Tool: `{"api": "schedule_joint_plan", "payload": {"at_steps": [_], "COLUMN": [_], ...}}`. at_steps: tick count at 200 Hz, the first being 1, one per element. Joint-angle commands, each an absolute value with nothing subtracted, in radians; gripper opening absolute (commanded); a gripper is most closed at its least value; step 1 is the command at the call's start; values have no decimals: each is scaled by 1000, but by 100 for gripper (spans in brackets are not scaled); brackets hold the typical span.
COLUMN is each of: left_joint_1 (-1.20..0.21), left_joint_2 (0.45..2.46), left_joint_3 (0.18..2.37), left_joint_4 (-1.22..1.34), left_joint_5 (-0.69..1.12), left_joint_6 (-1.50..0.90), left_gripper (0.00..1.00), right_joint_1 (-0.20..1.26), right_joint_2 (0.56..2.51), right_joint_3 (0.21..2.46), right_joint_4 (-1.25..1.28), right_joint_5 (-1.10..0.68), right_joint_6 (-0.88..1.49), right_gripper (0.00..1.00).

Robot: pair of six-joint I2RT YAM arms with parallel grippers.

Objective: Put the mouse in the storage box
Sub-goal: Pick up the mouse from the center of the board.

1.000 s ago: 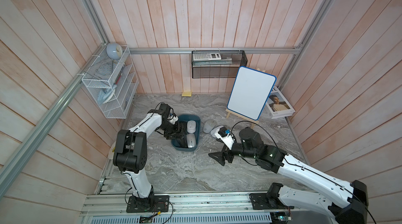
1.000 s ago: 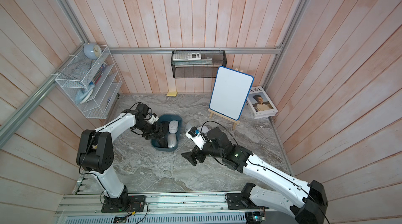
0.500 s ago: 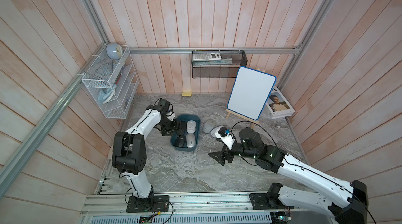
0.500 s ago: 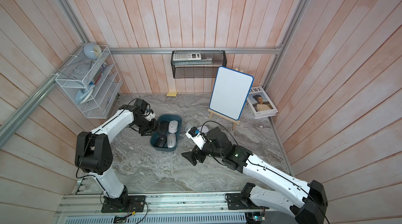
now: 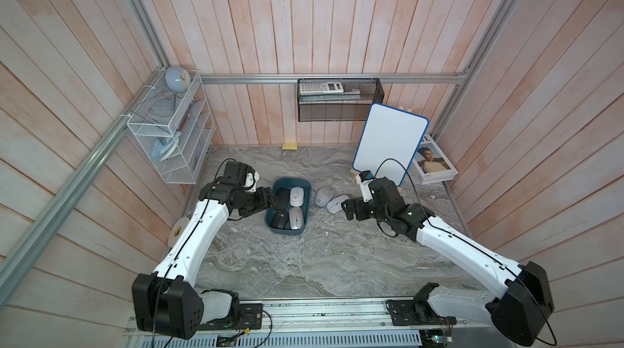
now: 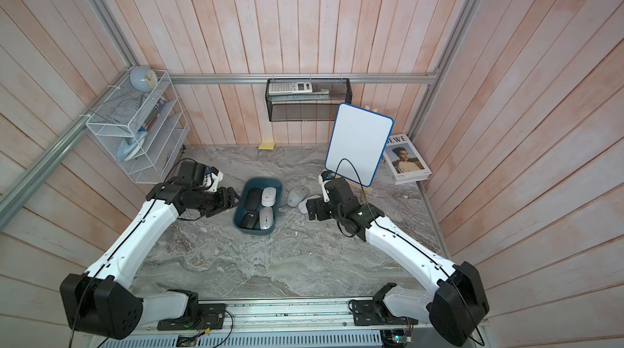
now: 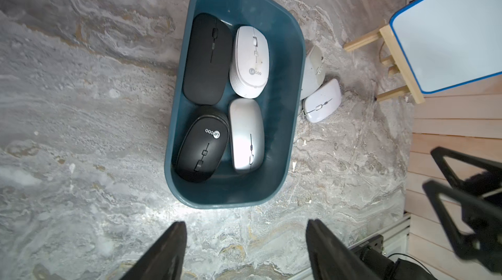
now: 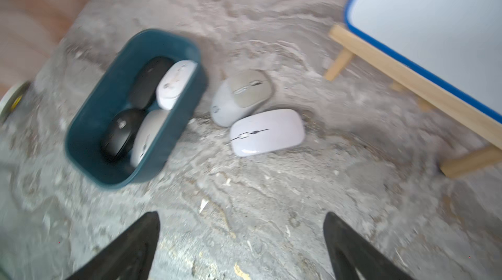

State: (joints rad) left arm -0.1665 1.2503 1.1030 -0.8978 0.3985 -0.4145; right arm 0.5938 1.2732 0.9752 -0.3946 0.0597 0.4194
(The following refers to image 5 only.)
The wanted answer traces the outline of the teal plastic storage box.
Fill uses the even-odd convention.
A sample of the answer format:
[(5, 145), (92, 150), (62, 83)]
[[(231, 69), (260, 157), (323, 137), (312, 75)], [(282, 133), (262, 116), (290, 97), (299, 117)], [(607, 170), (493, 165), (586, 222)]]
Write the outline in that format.
[[(289, 204), (289, 193), (293, 187), (302, 187), (305, 190), (305, 203), (301, 206), (303, 211), (305, 224), (302, 229), (291, 230), (289, 224), (285, 229), (273, 229), (271, 228), (271, 220), (279, 210), (289, 211), (292, 208)], [(312, 197), (312, 188), (310, 182), (300, 177), (281, 177), (276, 180), (271, 188), (275, 197), (275, 205), (269, 208), (265, 214), (265, 224), (271, 232), (274, 234), (281, 234), (287, 236), (297, 236), (303, 234), (308, 223), (310, 202)]]

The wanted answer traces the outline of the white ribbed Lecoo mouse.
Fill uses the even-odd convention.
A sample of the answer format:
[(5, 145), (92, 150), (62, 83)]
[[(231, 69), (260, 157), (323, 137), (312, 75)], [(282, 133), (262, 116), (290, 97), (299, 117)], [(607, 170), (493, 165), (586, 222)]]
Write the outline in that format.
[(293, 208), (300, 208), (306, 200), (305, 190), (302, 187), (293, 187), (289, 193), (289, 204)]

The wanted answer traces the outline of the silver slim mouse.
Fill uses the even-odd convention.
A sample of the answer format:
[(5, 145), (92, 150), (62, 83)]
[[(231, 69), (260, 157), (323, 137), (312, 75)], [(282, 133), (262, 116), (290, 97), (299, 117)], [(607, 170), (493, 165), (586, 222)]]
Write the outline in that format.
[(305, 224), (303, 211), (300, 207), (289, 209), (289, 227), (291, 230), (302, 229)]

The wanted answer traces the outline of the black Lecoo mouse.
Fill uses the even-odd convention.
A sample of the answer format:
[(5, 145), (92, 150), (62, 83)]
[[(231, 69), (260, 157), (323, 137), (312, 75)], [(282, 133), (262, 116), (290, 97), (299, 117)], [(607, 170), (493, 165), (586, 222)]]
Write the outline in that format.
[(285, 229), (289, 224), (289, 212), (285, 210), (276, 211), (272, 220), (271, 220), (271, 228), (273, 229)]

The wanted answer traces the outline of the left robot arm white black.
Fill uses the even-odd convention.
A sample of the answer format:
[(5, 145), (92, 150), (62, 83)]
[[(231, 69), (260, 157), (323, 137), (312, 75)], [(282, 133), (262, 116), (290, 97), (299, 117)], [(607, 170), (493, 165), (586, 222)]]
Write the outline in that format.
[(237, 294), (229, 290), (198, 293), (199, 268), (216, 234), (233, 212), (241, 218), (271, 208), (268, 187), (248, 164), (226, 159), (222, 175), (200, 190), (189, 223), (167, 255), (150, 274), (139, 274), (132, 285), (136, 326), (152, 335), (189, 340), (200, 325), (233, 321)]

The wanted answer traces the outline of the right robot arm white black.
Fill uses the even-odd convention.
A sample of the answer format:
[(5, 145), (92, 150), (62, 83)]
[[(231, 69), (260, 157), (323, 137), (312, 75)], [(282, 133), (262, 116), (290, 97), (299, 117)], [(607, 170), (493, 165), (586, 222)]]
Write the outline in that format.
[(472, 320), (491, 325), (519, 346), (532, 346), (542, 329), (549, 328), (554, 312), (546, 271), (534, 262), (520, 264), (487, 249), (446, 224), (420, 203), (407, 204), (396, 184), (358, 176), (361, 197), (345, 200), (341, 208), (350, 221), (375, 220), (387, 225), (394, 236), (405, 236), (428, 247), (462, 268), (484, 286), (484, 290), (454, 290), (438, 283), (422, 287), (402, 311), (406, 322)]

